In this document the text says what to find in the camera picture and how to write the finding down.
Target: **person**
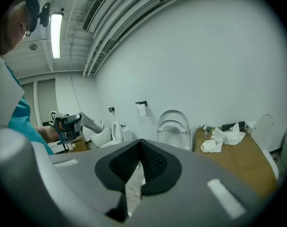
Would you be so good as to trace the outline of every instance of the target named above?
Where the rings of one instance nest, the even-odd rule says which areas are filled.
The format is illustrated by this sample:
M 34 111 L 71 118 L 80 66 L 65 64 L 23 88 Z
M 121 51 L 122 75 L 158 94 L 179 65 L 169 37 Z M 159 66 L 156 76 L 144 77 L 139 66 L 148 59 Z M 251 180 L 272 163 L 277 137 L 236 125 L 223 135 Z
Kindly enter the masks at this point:
M 38 0 L 15 0 L 11 4 L 0 20 L 0 57 L 13 50 L 25 36 L 29 36 L 35 30 L 39 10 Z M 0 63 L 0 66 L 7 67 L 16 81 L 16 86 L 21 87 L 4 60 L 0 60 Z M 21 132 L 30 141 L 42 143 L 49 155 L 53 152 L 47 143 L 59 140 L 59 134 L 54 127 L 40 127 L 30 123 L 30 106 L 24 97 L 15 108 L 8 127 Z

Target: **wooden countertop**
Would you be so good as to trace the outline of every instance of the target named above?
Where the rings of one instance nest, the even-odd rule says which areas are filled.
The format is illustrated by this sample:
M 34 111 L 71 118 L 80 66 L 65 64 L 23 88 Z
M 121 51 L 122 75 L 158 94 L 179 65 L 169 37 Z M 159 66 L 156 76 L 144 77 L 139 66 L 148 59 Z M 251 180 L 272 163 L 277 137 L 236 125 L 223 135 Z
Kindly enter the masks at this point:
M 246 133 L 234 146 L 223 145 L 220 153 L 203 153 L 200 146 L 205 140 L 202 129 L 196 131 L 194 152 L 202 154 L 247 183 L 261 198 L 265 199 L 277 189 L 277 181 L 270 164 L 253 138 Z

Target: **fluorescent light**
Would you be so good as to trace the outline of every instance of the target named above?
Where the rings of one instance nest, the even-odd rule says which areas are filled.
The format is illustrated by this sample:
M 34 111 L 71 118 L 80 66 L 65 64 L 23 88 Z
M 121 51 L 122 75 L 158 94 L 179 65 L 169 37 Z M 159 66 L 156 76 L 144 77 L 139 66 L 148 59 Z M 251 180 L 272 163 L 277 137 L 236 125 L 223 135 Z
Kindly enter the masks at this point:
M 51 16 L 51 45 L 53 58 L 60 58 L 60 30 L 62 27 L 63 13 L 53 13 Z

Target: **white toilet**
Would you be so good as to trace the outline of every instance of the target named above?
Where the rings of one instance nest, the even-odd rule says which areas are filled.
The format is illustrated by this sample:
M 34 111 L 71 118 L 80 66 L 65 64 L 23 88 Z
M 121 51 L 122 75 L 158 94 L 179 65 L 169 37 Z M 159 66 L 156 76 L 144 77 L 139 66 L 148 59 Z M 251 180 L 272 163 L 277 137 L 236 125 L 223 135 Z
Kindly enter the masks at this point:
M 107 125 L 104 125 L 102 120 L 100 121 L 100 127 L 102 128 L 101 133 L 94 133 L 90 136 L 93 145 L 97 148 L 100 148 L 111 141 L 111 130 Z
M 247 128 L 248 134 L 251 135 L 253 140 L 261 149 L 262 153 L 264 154 L 270 166 L 272 167 L 273 173 L 277 180 L 278 167 L 268 151 L 274 133 L 273 117 L 269 114 L 265 114 L 262 117 L 260 117 L 257 121 L 246 122 L 246 125 L 248 126 Z
M 123 141 L 132 140 L 130 130 L 127 127 L 121 127 L 119 122 L 114 122 L 114 124 L 112 125 L 112 138 L 113 140 L 101 146 L 101 148 L 119 144 Z
M 159 118 L 157 141 L 192 151 L 192 134 L 186 116 L 178 110 L 165 111 Z

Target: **toilet paper holder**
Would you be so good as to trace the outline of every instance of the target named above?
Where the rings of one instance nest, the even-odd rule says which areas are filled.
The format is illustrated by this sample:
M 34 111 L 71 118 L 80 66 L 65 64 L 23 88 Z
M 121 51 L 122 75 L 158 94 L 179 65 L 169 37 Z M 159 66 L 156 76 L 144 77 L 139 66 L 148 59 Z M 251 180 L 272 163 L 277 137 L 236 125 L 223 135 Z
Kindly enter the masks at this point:
M 147 101 L 137 102 L 136 104 L 145 104 L 146 107 L 148 106 Z

